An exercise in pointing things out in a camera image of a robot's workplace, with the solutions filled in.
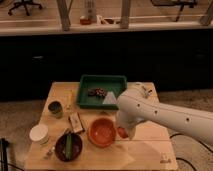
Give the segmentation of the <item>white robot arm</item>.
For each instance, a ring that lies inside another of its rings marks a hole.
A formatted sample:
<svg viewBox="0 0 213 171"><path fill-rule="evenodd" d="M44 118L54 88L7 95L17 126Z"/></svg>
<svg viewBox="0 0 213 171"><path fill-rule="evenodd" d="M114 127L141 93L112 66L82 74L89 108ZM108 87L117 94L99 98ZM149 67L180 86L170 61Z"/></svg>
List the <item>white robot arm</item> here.
<svg viewBox="0 0 213 171"><path fill-rule="evenodd" d="M213 146L213 112L152 102L137 88L124 91L117 107L116 123L129 138L138 124L152 121Z"/></svg>

